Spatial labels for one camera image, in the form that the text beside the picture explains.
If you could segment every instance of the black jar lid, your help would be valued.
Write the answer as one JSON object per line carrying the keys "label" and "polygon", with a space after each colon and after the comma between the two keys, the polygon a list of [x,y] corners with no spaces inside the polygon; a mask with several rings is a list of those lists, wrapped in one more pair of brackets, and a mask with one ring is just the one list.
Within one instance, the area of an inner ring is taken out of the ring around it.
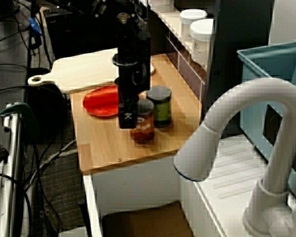
{"label": "black jar lid", "polygon": [[165,86],[153,86],[146,91],[146,96],[154,102],[167,102],[171,97],[171,89]]}
{"label": "black jar lid", "polygon": [[147,115],[153,111],[154,104],[148,99],[140,99],[137,102],[137,113],[139,115]]}

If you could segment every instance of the wooden countertop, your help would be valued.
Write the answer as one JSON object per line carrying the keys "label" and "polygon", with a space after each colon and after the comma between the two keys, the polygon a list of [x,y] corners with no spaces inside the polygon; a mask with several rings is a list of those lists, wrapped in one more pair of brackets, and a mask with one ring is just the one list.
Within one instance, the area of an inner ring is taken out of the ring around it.
{"label": "wooden countertop", "polygon": [[70,95],[82,174],[174,155],[199,126],[202,105],[169,58],[164,54],[152,56],[152,64],[156,69],[152,86],[164,85],[172,90],[172,124],[156,128],[151,142],[135,143],[129,129],[119,128],[117,116],[98,118],[85,111],[82,101],[92,90]]}

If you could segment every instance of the red plate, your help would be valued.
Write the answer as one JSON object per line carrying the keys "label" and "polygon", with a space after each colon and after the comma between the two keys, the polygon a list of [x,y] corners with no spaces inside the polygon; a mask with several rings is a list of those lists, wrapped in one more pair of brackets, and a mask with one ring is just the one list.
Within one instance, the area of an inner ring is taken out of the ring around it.
{"label": "red plate", "polygon": [[92,115],[107,117],[118,114],[117,85],[106,85],[86,94],[83,106]]}

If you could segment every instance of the wooden cutting board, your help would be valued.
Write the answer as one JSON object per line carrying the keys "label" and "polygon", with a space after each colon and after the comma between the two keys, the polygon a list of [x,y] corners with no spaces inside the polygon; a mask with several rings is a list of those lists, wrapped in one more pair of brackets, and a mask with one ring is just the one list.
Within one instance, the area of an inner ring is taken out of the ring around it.
{"label": "wooden cutting board", "polygon": [[111,84],[118,77],[118,67],[112,62],[117,49],[61,58],[54,62],[50,73],[28,79],[31,86],[56,84],[63,93],[73,93]]}

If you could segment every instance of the faucet head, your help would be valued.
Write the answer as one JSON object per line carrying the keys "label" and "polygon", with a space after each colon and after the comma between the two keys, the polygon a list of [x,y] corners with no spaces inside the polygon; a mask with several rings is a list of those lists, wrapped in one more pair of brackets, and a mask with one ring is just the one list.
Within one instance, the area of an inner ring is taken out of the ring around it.
{"label": "faucet head", "polygon": [[220,136],[203,121],[174,157],[176,171],[191,181],[207,179],[214,165]]}

